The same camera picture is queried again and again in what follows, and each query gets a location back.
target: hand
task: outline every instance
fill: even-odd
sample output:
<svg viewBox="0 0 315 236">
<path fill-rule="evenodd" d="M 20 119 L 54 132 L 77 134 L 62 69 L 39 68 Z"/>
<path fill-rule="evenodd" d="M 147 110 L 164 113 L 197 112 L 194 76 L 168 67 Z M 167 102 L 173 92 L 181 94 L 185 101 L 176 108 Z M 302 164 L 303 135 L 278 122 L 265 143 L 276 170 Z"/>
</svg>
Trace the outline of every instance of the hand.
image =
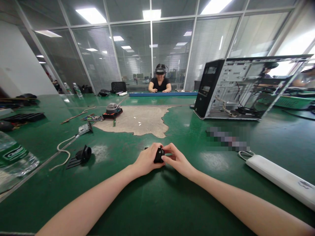
<svg viewBox="0 0 315 236">
<path fill-rule="evenodd" d="M 146 175 L 154 169 L 165 166 L 165 163 L 154 163 L 155 156 L 158 151 L 158 147 L 163 145 L 161 143 L 153 143 L 150 147 L 140 152 L 138 159 L 133 163 L 136 172 L 139 176 Z"/>
<path fill-rule="evenodd" d="M 174 144 L 170 143 L 162 149 L 165 153 L 172 154 L 171 156 L 162 156 L 162 160 L 174 167 L 180 174 L 189 179 L 196 173 L 197 170 L 189 163 L 186 157 Z"/>
</svg>

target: open computer case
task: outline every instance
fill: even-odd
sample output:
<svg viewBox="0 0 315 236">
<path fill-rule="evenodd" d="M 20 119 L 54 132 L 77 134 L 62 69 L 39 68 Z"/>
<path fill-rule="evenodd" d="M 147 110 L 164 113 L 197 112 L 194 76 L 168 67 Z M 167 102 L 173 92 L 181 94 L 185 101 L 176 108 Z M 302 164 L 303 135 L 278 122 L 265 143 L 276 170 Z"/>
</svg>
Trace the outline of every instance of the open computer case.
<svg viewBox="0 0 315 236">
<path fill-rule="evenodd" d="M 247 57 L 208 62 L 194 113 L 200 119 L 261 120 L 311 57 Z"/>
</svg>

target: green workbench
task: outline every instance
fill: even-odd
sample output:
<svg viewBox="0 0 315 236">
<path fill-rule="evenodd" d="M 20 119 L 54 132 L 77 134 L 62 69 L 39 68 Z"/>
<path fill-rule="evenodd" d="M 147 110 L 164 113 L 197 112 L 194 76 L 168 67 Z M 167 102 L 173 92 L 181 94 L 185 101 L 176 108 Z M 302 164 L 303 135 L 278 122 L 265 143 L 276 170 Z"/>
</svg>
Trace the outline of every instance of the green workbench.
<svg viewBox="0 0 315 236">
<path fill-rule="evenodd" d="M 60 125 L 84 109 L 102 114 L 108 103 L 122 106 L 172 105 L 163 117 L 169 126 L 163 139 L 152 134 L 104 132 L 97 128 L 75 140 L 72 155 L 86 144 L 93 156 L 84 167 L 49 172 L 66 154 L 52 159 L 0 203 L 1 232 L 37 232 L 54 214 L 76 197 L 132 164 L 151 145 L 173 142 L 198 170 L 246 190 L 282 208 L 315 227 L 315 213 L 279 187 L 248 167 L 220 143 L 207 137 L 207 127 L 222 127 L 247 141 L 251 150 L 315 184 L 315 122 L 273 108 L 261 122 L 200 120 L 189 108 L 195 96 L 95 97 L 39 96 L 38 106 L 15 113 L 45 112 L 47 119 L 9 133 L 44 163 L 56 153 L 57 145 L 85 124 L 80 116 Z M 205 190 L 166 166 L 130 183 L 102 215 L 89 235 L 254 235 L 241 221 Z"/>
</svg>

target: blue tray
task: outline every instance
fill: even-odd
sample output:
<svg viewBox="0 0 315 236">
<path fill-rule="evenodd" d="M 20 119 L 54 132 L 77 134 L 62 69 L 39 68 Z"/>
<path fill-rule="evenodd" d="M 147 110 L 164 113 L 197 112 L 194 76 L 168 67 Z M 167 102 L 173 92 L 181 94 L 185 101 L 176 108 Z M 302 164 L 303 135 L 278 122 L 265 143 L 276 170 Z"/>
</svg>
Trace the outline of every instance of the blue tray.
<svg viewBox="0 0 315 236">
<path fill-rule="evenodd" d="M 170 92 L 170 93 L 141 93 L 131 92 L 129 97 L 156 97 L 156 96 L 197 96 L 198 92 Z"/>
</svg>

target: ceiling light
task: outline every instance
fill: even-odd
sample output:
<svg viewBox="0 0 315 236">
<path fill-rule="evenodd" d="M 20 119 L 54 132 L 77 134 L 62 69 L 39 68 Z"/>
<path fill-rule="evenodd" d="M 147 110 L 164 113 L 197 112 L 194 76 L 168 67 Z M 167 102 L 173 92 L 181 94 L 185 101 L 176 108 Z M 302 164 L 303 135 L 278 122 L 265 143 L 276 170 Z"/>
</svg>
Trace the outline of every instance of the ceiling light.
<svg viewBox="0 0 315 236">
<path fill-rule="evenodd" d="M 143 10 L 144 20 L 159 20 L 161 18 L 161 9 L 159 10 Z"/>
<path fill-rule="evenodd" d="M 190 31 L 186 31 L 186 33 L 184 34 L 184 36 L 191 36 L 193 32 L 190 30 Z"/>
<path fill-rule="evenodd" d="M 113 37 L 114 37 L 114 41 L 124 41 L 124 39 L 121 36 L 113 36 Z"/>
<path fill-rule="evenodd" d="M 203 9 L 201 15 L 215 14 L 221 12 L 232 0 L 211 0 Z"/>
<path fill-rule="evenodd" d="M 90 24 L 101 24 L 106 23 L 106 19 L 96 8 L 86 8 L 76 10 L 84 19 L 86 19 Z"/>
<path fill-rule="evenodd" d="M 219 50 L 221 50 L 222 40 L 223 40 L 223 35 L 222 35 L 222 37 L 221 37 L 221 42 L 220 42 L 220 47 L 219 47 Z"/>
<path fill-rule="evenodd" d="M 131 49 L 130 46 L 121 46 L 123 49 Z"/>
<path fill-rule="evenodd" d="M 62 38 L 62 36 L 55 34 L 49 30 L 36 30 L 35 32 L 46 35 L 46 36 L 51 37 L 51 38 Z"/>
<path fill-rule="evenodd" d="M 97 51 L 96 49 L 86 49 L 88 51 Z"/>
<path fill-rule="evenodd" d="M 177 46 L 177 47 L 179 47 L 179 46 L 184 46 L 184 45 L 186 45 L 186 43 L 187 43 L 187 42 L 177 43 L 176 46 Z"/>
</svg>

